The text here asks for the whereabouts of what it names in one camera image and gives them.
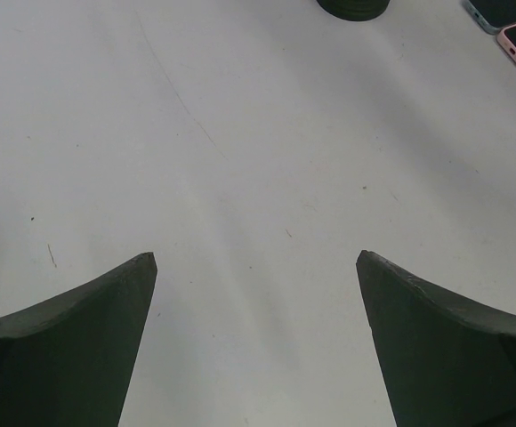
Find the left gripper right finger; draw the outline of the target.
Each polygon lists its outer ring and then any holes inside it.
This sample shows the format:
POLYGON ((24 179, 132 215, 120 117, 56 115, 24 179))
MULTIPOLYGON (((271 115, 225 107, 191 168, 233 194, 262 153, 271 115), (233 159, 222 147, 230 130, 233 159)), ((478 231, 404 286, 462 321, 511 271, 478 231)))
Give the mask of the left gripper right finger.
POLYGON ((374 252, 356 267, 398 426, 516 426, 516 315, 374 252))

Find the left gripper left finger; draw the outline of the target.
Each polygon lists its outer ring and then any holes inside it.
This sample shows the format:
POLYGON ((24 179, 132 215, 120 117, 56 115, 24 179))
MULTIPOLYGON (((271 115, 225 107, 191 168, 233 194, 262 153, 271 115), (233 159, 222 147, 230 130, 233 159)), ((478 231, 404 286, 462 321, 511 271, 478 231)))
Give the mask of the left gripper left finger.
POLYGON ((157 279, 153 253, 0 318, 0 426, 116 426, 157 279))

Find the dark blue phone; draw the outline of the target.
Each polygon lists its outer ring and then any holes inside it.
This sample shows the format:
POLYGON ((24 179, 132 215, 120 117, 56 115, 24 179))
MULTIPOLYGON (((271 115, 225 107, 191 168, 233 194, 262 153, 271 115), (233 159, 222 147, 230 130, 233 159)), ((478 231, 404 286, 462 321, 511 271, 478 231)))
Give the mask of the dark blue phone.
POLYGON ((464 9, 490 35, 516 23, 516 0, 466 0, 464 9))

